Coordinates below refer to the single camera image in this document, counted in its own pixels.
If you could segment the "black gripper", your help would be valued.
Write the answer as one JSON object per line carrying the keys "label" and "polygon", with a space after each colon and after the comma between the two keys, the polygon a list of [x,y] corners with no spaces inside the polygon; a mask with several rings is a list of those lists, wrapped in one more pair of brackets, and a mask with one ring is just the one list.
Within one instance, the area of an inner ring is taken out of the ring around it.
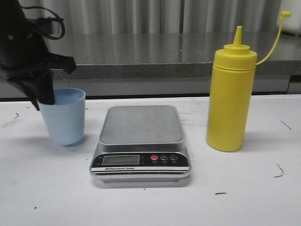
{"label": "black gripper", "polygon": [[51,53],[44,39],[58,40],[65,35],[63,19],[28,19],[26,8],[17,0],[0,2],[0,68],[8,84],[24,93],[37,111],[42,104],[55,103],[53,71],[72,73],[76,64],[71,56]]}

